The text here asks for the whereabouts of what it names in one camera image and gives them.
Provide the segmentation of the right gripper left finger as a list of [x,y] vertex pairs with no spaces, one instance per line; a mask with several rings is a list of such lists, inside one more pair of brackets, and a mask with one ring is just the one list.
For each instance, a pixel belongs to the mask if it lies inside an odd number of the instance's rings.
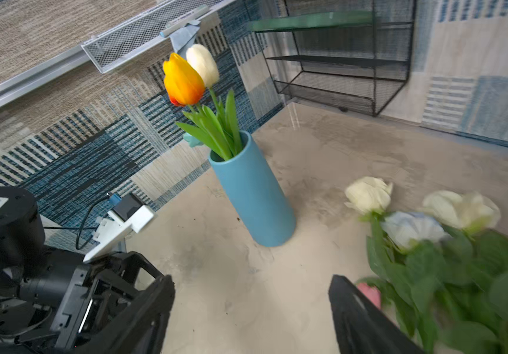
[[175,300],[172,277],[157,278],[101,332],[74,353],[160,353]]

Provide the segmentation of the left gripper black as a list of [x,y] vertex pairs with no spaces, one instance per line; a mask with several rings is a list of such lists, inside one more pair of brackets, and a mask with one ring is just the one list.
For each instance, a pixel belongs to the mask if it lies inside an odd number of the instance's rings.
[[138,252],[85,264],[80,254],[50,249],[19,286],[33,310],[19,344],[33,353],[74,353],[163,276]]

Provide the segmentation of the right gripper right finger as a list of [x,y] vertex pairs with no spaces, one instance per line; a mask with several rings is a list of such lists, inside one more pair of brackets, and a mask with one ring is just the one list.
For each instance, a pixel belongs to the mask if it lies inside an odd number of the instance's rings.
[[341,353],[421,353],[350,280],[334,275],[329,302]]

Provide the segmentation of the blue cylindrical vase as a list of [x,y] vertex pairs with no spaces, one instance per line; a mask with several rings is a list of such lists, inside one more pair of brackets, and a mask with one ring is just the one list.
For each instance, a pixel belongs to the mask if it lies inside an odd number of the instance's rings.
[[281,246],[295,232],[294,210],[252,135],[240,134],[244,147],[237,156],[224,161],[212,151],[209,162],[255,242]]

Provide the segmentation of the orange red tulip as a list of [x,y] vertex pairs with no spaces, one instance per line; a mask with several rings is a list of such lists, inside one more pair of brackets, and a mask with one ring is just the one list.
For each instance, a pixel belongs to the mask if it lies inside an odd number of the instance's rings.
[[221,120],[208,106],[200,103],[206,86],[199,73],[177,53],[170,54],[163,63],[163,70],[164,85],[171,103],[190,109],[190,112],[183,114],[191,123],[177,122],[176,125],[223,160],[232,159],[233,149]]

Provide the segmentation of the white tulip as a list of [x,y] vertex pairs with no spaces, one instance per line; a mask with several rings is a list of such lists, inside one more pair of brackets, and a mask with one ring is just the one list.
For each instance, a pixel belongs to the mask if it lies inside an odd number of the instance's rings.
[[206,105],[197,107],[192,117],[199,133],[193,133],[192,136],[223,160],[231,160],[243,149],[235,93],[230,90],[225,100],[217,97],[214,85],[220,80],[219,70],[207,47],[201,44],[191,46],[186,51],[186,60],[202,78],[215,108],[211,110]]

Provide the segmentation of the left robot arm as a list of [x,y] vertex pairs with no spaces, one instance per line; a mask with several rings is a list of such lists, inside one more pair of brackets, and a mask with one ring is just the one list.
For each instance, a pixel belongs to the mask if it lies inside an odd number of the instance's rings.
[[112,203],[86,254],[48,246],[34,195],[0,187],[0,353],[160,353],[172,278],[117,243],[154,218],[128,194]]

